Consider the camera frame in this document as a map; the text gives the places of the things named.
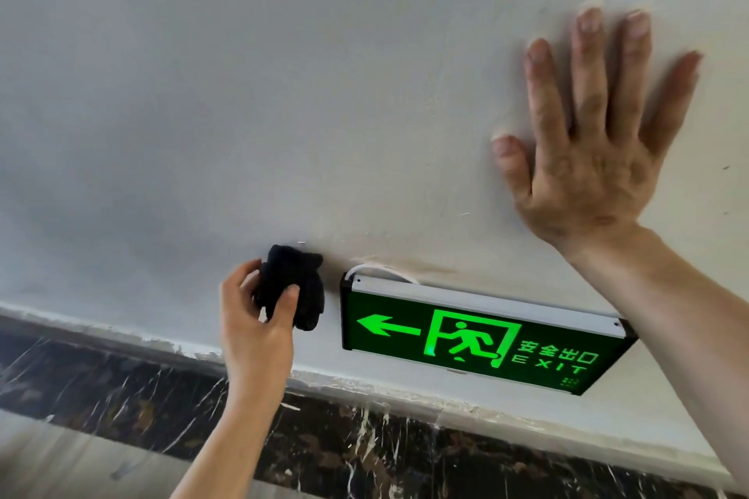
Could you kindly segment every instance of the white cable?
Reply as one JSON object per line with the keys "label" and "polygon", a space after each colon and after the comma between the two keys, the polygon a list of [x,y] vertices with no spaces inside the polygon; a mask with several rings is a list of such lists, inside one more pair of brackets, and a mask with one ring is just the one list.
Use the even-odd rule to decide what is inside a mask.
{"label": "white cable", "polygon": [[346,273],[346,276],[344,277],[344,280],[349,280],[351,277],[353,277],[357,271],[360,271],[362,268],[374,268],[378,271],[384,271],[389,272],[390,274],[393,274],[394,276],[398,278],[402,278],[406,282],[410,282],[411,284],[418,284],[419,281],[413,277],[408,276],[405,272],[400,272],[396,270],[395,268],[391,268],[385,265],[379,265],[377,262],[364,262],[361,265],[356,265],[353,267],[349,272]]}

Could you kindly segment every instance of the black marble baseboard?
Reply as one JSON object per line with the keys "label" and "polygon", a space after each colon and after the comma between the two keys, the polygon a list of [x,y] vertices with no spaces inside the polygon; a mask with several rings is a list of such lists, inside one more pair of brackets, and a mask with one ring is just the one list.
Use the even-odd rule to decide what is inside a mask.
{"label": "black marble baseboard", "polygon": [[[0,409],[186,460],[220,418],[214,364],[147,361],[139,349],[0,321]],[[723,497],[368,407],[287,393],[256,478],[333,499]],[[738,497],[725,494],[725,497]]]}

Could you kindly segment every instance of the illuminated exit sign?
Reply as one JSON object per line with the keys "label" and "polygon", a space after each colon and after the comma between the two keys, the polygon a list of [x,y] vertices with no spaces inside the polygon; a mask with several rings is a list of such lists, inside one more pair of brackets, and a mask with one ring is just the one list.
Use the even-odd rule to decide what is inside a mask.
{"label": "illuminated exit sign", "polygon": [[344,349],[575,395],[637,339],[613,316],[356,275],[341,313]]}

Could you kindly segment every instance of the black cloth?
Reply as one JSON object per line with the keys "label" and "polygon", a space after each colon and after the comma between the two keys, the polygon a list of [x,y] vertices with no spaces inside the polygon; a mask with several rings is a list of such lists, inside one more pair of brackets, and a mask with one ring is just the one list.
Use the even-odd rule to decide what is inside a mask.
{"label": "black cloth", "polygon": [[300,330],[314,330],[325,306],[323,281],[318,275],[322,264],[322,255],[275,244],[267,261],[260,267],[260,283],[255,290],[257,307],[265,308],[265,314],[271,319],[283,291],[296,284],[299,286],[299,302],[294,325]]}

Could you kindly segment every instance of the sign panel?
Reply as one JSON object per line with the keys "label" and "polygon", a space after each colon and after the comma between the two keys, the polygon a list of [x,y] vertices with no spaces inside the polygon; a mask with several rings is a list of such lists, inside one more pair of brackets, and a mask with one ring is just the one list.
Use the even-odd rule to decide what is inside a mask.
{"label": "sign panel", "polygon": [[[370,285],[376,281],[403,284],[367,279]],[[628,332],[623,320],[613,317],[507,301],[515,306],[540,307],[547,313],[550,310],[548,322],[554,323],[531,322],[496,315],[496,310],[492,314],[463,310],[357,291],[351,286],[342,285],[345,349],[399,357],[573,394],[582,394],[637,339]],[[436,296],[433,292],[428,293],[433,298],[439,297],[441,290],[403,286],[437,291]],[[501,302],[498,298],[465,296],[471,297],[473,303],[481,298]],[[538,311],[533,318],[539,319]],[[575,324],[577,328],[563,327],[560,322]]]}

